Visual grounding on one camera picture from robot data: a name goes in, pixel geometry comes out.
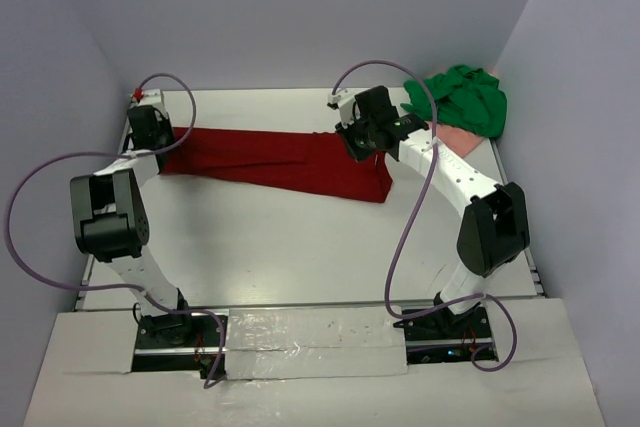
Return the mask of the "red t-shirt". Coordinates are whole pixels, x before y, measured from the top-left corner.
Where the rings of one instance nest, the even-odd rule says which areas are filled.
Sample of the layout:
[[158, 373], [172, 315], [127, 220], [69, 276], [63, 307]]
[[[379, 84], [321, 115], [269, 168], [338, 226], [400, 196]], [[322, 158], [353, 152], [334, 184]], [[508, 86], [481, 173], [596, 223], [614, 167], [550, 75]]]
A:
[[382, 154], [357, 162], [334, 133], [196, 128], [163, 173], [371, 203], [385, 202], [393, 184]]

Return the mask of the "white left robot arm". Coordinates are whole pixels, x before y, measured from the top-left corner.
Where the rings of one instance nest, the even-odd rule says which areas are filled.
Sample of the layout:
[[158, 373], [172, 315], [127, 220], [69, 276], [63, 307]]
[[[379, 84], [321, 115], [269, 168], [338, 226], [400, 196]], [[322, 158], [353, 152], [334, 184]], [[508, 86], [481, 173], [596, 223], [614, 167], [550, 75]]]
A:
[[182, 346], [193, 333], [184, 313], [188, 304], [148, 247], [150, 226], [140, 192], [168, 161], [166, 153], [153, 152], [173, 144], [175, 137], [161, 102], [139, 103], [127, 117], [127, 157], [70, 181], [75, 241], [81, 252], [109, 266], [132, 290], [140, 306], [139, 326], [147, 334]]

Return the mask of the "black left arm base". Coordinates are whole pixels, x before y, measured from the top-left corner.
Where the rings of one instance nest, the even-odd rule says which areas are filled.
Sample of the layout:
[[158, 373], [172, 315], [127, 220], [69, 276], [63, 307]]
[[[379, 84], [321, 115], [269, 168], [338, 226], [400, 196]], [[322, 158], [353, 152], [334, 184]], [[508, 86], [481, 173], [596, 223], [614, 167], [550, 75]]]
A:
[[131, 371], [191, 372], [205, 380], [218, 356], [221, 328], [210, 316], [137, 320]]

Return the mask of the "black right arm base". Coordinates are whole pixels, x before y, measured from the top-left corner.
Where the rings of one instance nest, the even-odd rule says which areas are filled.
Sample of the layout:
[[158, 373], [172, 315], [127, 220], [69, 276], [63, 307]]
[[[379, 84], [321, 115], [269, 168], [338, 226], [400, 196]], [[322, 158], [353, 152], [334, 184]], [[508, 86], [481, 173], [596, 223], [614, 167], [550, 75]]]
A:
[[462, 316], [448, 310], [412, 320], [397, 320], [409, 365], [497, 361], [487, 310], [475, 307]]

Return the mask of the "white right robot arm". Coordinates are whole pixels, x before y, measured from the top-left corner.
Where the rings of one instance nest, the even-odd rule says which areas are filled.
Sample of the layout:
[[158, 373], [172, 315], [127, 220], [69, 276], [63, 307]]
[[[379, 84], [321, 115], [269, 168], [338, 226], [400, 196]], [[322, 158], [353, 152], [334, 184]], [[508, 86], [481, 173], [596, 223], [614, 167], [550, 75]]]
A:
[[354, 160], [390, 155], [422, 175], [424, 186], [439, 191], [459, 215], [459, 263], [435, 304], [445, 320], [460, 320], [486, 295], [494, 274], [530, 245], [523, 189], [476, 170], [417, 115], [400, 115], [384, 86], [357, 94], [338, 89], [328, 106], [340, 114], [335, 130]]

